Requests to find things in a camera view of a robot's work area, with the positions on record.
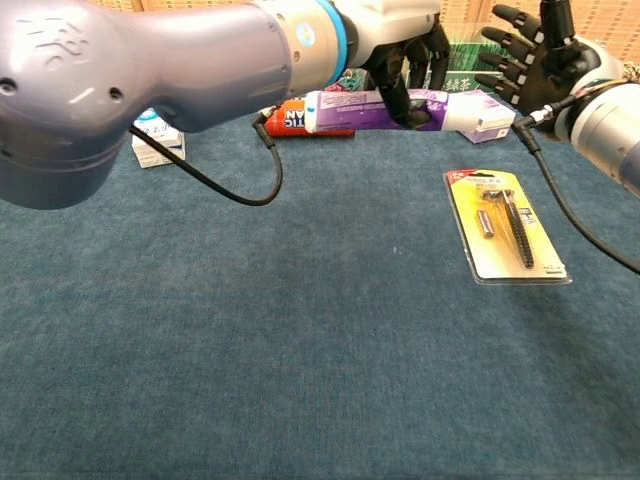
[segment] gray robot arm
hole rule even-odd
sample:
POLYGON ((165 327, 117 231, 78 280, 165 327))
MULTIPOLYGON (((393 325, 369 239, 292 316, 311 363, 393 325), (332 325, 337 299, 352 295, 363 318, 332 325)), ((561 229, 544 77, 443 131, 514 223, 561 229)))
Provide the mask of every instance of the gray robot arm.
POLYGON ((146 108, 196 132, 323 88, 379 46, 436 30, 440 0, 148 14, 0 0, 0 11, 0 197, 56 209, 96 192, 146 108))

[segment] black cable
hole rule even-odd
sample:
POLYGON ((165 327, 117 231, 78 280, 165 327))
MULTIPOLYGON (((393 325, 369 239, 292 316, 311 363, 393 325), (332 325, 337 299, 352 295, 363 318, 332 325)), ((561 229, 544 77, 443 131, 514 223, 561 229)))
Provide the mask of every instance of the black cable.
MULTIPOLYGON (((550 105, 550 110, 553 111, 553 115, 557 114, 561 109, 566 106, 572 104, 575 101, 575 98, 567 98, 562 102, 557 104, 550 105)), ((524 145, 529 150, 529 153, 534 156, 538 163, 538 167, 540 167, 540 171, 542 172, 542 176, 547 182, 549 189, 553 197, 556 199, 556 202, 560 206, 562 212, 566 215, 567 219, 571 224, 586 238, 593 246, 595 246, 602 253, 610 257, 611 259, 618 262, 623 267, 631 270, 632 272, 640 275, 640 264, 634 262, 623 256, 620 252, 616 251, 605 242, 600 240, 586 225, 582 223, 582 221, 576 216, 575 213, 569 207, 567 201, 564 199, 562 194, 560 193, 560 189, 558 188, 558 184, 553 178, 551 170, 547 165, 547 162, 542 154, 542 150, 540 145, 536 141, 535 137, 531 133, 530 129, 535 126, 536 121, 532 117, 525 117, 524 119, 518 120, 514 122, 513 129, 518 135, 518 138, 524 143, 524 145)))
POLYGON ((131 125, 131 127, 129 128, 129 132, 131 132, 133 135, 135 135, 140 140, 145 142, 147 145, 153 148, 156 152, 160 153, 161 155, 165 156, 167 159, 171 160, 171 162, 174 163, 177 167, 184 170, 186 173, 188 173, 189 175, 191 175, 201 183, 205 184, 207 187, 211 188, 212 190, 215 190, 220 195, 228 198, 229 200, 233 200, 234 202, 241 203, 242 205, 248 205, 250 207, 261 207, 271 203, 278 196, 278 193, 280 193, 280 189, 282 188, 282 177, 283 177, 282 160, 280 159, 280 154, 278 153, 278 149, 276 148, 275 142, 273 141, 271 136, 267 133, 267 130, 264 126, 267 120, 268 120, 268 117, 260 113, 251 124, 251 126, 258 133, 258 136, 264 142, 267 149, 271 152, 271 155, 273 156, 273 160, 276 164, 277 176, 276 176, 276 182, 273 187, 273 190, 267 197, 260 200, 253 200, 250 198, 241 197, 240 195, 233 193, 230 190, 227 190, 222 185, 216 183, 215 181, 207 177, 200 170, 198 170, 197 168, 193 167, 189 163, 182 160, 180 157, 178 157, 175 153, 173 153, 167 147, 165 147, 164 145, 160 144, 159 142, 151 138, 149 135, 144 133, 135 125, 131 125))

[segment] blue ring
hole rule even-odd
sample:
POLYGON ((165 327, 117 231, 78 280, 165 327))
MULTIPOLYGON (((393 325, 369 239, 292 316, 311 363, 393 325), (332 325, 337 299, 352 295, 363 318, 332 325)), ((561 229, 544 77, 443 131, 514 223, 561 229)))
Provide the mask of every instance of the blue ring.
POLYGON ((338 64, 336 65, 335 72, 333 72, 333 75, 331 76, 331 81, 327 84, 328 86, 340 80, 340 76, 347 66, 347 31, 344 28, 340 14, 333 5, 331 5, 327 0, 316 0, 316 3, 325 9, 334 28, 336 29, 336 35, 338 36, 338 64))

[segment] toothpaste tube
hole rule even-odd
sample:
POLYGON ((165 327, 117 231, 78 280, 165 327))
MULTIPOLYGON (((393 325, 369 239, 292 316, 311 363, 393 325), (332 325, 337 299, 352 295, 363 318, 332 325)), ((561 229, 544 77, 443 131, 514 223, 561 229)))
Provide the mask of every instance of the toothpaste tube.
POLYGON ((308 132, 305 129, 304 98, 294 98, 285 101, 273 115, 269 117, 265 128, 272 137, 309 137, 335 136, 350 137, 353 129, 323 129, 322 132, 308 132))
MULTIPOLYGON (((412 104, 431 115, 420 131, 474 131, 487 108, 486 94, 409 90, 412 104)), ((380 93, 310 92, 305 98, 305 129, 320 133, 336 129, 401 130, 384 105, 380 93)))

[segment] blue carpet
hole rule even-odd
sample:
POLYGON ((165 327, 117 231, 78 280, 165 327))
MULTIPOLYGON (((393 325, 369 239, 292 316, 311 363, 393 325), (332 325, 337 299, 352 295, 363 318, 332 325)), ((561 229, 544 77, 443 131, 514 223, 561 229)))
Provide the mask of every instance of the blue carpet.
MULTIPOLYGON (((0 477, 640 478, 640 278, 562 216, 511 136, 279 142, 270 206, 126 148, 64 211, 0 204, 0 477), (519 175, 574 278, 476 285, 442 174, 519 175)), ((576 212, 640 258, 640 203, 543 142, 576 212)), ((189 160, 255 197, 247 119, 189 160)))

